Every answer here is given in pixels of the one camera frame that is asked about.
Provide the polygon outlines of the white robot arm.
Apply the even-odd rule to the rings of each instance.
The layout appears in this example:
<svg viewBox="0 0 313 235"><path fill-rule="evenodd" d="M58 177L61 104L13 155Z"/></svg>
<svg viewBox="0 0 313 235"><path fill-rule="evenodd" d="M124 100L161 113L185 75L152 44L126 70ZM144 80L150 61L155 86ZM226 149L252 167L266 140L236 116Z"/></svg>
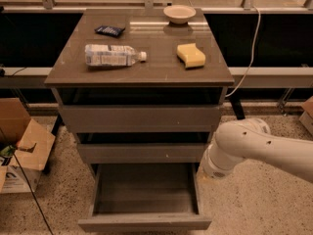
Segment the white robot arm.
<svg viewBox="0 0 313 235"><path fill-rule="evenodd" d="M224 178L246 159L265 162L313 182L313 142L274 136L260 118L221 123L203 154L202 167L208 176Z"/></svg>

